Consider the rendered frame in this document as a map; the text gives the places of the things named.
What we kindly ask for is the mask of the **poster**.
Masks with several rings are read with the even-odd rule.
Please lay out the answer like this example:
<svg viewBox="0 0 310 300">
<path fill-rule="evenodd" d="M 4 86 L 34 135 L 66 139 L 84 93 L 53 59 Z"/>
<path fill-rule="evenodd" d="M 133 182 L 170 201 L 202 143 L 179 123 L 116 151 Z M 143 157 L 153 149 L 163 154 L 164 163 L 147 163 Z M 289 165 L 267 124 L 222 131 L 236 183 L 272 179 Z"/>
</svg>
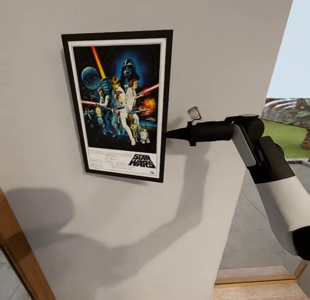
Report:
<svg viewBox="0 0 310 300">
<path fill-rule="evenodd" d="M 61 36 L 86 173 L 163 183 L 173 30 Z"/>
</svg>

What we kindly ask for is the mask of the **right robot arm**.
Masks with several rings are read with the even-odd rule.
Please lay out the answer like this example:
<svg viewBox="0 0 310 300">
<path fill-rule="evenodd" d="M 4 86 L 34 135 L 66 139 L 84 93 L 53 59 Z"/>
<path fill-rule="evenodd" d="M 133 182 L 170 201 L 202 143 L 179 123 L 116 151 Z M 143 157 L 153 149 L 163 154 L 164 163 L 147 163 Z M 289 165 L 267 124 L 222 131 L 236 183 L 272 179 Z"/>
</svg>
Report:
<svg viewBox="0 0 310 300">
<path fill-rule="evenodd" d="M 233 140 L 249 169 L 261 197 L 270 227 L 278 242 L 310 266 L 310 195 L 285 160 L 281 146 L 271 136 L 262 137 L 265 126 L 256 114 L 204 122 L 198 107 L 188 110 L 192 121 L 163 137 L 197 142 Z"/>
</svg>

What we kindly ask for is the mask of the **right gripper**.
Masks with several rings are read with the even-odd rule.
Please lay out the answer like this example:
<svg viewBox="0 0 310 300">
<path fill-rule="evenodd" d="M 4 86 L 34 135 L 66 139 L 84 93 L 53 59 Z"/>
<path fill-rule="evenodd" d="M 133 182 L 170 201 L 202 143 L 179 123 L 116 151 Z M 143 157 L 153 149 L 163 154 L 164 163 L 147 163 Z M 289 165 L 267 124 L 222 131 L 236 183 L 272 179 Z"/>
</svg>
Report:
<svg viewBox="0 0 310 300">
<path fill-rule="evenodd" d="M 188 140 L 190 146 L 196 146 L 197 142 L 217 141 L 217 136 L 218 125 L 216 121 L 197 123 L 196 125 L 192 125 L 191 121 L 188 121 L 186 127 L 167 131 L 163 134 L 163 137 L 166 138 Z"/>
</svg>

